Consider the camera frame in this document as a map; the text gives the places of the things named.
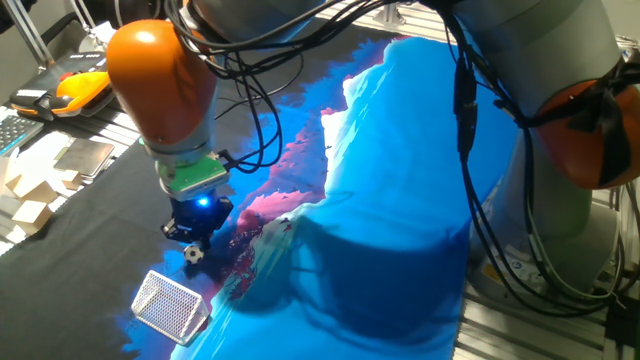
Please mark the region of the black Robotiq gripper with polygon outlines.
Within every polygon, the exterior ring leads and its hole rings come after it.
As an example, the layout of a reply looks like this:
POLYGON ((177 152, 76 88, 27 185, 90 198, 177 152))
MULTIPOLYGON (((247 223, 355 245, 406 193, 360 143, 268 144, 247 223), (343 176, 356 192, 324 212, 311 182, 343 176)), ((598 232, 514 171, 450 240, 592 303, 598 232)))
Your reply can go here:
POLYGON ((168 240, 188 243, 189 236, 199 236, 203 250, 211 248, 211 238, 219 230, 233 210, 232 202, 216 193, 199 195, 193 199, 178 201, 171 199, 171 221, 161 226, 168 240))

